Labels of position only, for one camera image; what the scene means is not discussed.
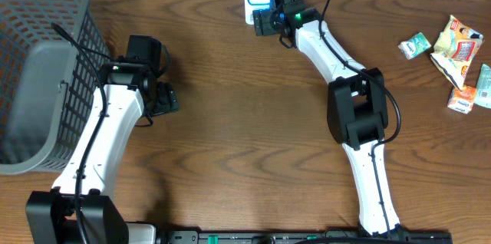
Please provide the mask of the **teal white tissue packet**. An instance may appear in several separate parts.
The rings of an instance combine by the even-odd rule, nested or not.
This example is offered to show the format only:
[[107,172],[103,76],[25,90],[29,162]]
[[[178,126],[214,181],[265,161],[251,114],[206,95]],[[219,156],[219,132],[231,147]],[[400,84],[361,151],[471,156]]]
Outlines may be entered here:
[[426,39],[422,32],[418,32],[407,41],[402,41],[398,48],[407,60],[413,59],[431,48],[431,43]]

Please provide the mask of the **yellow red snack bag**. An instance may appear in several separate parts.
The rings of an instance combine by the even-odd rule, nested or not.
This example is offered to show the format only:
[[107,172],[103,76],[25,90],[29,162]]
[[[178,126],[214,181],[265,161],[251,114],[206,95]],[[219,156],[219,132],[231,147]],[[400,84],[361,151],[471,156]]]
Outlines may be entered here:
[[472,60],[484,40],[484,35],[451,15],[433,46],[430,59],[447,80],[461,90]]

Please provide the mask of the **orange snack packet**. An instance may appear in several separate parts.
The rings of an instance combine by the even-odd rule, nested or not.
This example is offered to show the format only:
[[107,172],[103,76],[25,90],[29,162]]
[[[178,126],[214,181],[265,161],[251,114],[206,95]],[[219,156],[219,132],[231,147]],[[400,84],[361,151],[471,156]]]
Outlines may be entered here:
[[463,85],[460,89],[454,87],[450,93],[447,107],[462,114],[468,114],[473,108],[475,98],[476,89],[474,87],[467,85]]

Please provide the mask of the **light teal snack packet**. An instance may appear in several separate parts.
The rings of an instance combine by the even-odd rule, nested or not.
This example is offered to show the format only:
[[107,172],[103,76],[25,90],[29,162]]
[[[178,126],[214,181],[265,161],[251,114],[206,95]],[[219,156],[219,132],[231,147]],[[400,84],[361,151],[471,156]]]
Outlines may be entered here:
[[491,91],[490,66],[486,64],[482,64],[479,73],[479,78],[476,85],[476,97],[474,103],[481,107],[490,109],[491,108],[490,91]]

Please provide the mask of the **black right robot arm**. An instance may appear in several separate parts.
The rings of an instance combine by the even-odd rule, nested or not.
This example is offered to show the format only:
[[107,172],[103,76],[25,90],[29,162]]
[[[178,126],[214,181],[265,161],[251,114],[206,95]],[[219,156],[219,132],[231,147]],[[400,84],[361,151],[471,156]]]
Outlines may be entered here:
[[351,58],[314,8],[293,15],[258,9],[252,12],[252,20],[257,35],[293,38],[295,47],[327,82],[328,128],[351,165],[361,228],[370,237],[393,239],[400,220],[384,166],[388,112],[382,73],[376,68],[368,70]]

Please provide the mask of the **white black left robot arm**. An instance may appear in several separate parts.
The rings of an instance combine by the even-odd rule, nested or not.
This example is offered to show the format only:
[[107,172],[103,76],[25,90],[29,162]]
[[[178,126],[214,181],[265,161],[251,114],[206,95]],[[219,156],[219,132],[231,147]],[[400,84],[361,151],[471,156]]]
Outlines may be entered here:
[[113,202],[132,129],[150,119],[162,82],[144,62],[111,62],[99,73],[90,116],[74,154],[48,192],[31,193],[26,216],[36,243],[158,243],[151,223],[126,222]]

